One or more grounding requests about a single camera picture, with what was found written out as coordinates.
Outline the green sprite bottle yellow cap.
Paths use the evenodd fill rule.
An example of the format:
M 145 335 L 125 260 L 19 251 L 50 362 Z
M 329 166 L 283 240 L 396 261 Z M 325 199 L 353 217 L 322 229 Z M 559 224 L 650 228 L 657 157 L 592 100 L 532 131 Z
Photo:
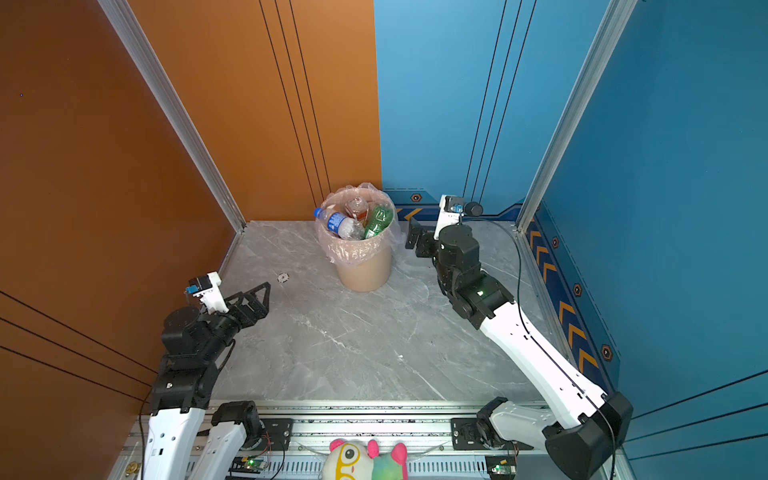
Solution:
M 378 236 L 391 224 L 394 212 L 385 204 L 375 204 L 367 216 L 365 239 Z

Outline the small pepsi bottle blue cap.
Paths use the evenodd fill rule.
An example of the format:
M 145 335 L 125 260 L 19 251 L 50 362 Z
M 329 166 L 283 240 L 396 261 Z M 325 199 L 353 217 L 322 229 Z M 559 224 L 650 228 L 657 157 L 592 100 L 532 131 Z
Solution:
M 345 213 L 331 208 L 316 208 L 314 217 L 320 220 L 331 234 L 343 240 L 363 240 L 365 237 L 363 225 Z

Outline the red gold tea bottle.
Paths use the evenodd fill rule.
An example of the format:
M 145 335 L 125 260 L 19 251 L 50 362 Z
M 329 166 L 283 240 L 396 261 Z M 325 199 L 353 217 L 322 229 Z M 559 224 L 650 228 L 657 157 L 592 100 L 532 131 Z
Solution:
M 348 216 L 360 222 L 361 224 L 366 223 L 369 212 L 369 205 L 365 198 L 360 196 L 354 197 L 345 203 L 344 208 Z

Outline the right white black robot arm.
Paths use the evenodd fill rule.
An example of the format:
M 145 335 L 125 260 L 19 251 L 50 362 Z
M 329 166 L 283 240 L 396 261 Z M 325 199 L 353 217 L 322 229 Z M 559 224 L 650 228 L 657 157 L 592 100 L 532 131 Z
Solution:
M 410 220 L 405 246 L 432 260 L 454 311 L 493 341 L 547 404 L 535 409 L 495 398 L 476 416 L 483 443 L 503 449 L 520 442 L 545 450 L 570 479 L 589 479 L 605 463 L 614 463 L 628 431 L 631 403 L 580 373 L 540 333 L 512 292 L 482 269 L 471 228 L 455 222 L 435 231 Z

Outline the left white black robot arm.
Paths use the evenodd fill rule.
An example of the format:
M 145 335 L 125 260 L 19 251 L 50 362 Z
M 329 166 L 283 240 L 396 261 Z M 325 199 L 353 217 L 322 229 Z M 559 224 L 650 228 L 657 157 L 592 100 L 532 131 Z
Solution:
M 236 335 L 269 313 L 269 283 L 229 297 L 221 295 L 219 285 L 216 275 L 194 279 L 186 291 L 202 305 L 179 308 L 164 321 L 165 353 L 149 394 L 140 473 L 144 479 L 223 479 L 237 453 L 265 436 L 254 402 L 224 403 L 211 415 L 200 459 L 188 465 Z

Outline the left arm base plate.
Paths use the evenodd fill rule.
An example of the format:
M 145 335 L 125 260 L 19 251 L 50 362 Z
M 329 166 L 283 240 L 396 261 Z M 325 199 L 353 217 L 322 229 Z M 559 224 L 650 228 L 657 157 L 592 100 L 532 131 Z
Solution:
M 262 418 L 261 435 L 255 440 L 247 440 L 242 451 L 248 453 L 285 452 L 289 449 L 294 420 L 292 418 Z

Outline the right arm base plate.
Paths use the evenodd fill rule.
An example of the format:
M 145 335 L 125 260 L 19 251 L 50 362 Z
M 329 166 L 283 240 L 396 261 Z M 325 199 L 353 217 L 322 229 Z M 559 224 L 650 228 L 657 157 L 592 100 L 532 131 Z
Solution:
M 482 426 L 477 418 L 452 418 L 450 424 L 452 446 L 456 451 L 533 449 L 532 446 L 519 441 L 502 440 Z

